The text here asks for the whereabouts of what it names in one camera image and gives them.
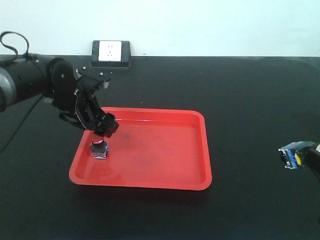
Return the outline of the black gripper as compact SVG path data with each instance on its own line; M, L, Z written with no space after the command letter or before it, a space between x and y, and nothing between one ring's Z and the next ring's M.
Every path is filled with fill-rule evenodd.
M111 78L103 72L94 73L86 69L77 71L70 62L54 58L48 64L51 104L60 111L60 118L85 130L93 130L101 137L110 138L119 123L113 114L104 112L95 92L108 88Z

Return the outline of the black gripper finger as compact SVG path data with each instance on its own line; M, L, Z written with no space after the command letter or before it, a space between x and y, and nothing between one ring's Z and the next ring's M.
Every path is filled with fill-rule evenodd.
M320 180L320 152L309 148L306 152L306 164L313 172L317 180Z

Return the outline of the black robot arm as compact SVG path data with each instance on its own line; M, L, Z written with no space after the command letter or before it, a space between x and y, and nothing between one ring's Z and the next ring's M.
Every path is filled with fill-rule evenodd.
M119 127L113 114L100 108L95 91L106 89L111 77L83 67L74 70L61 57L31 54L3 44L14 52L0 60L0 110L43 95L60 111L59 117L72 125L111 137Z

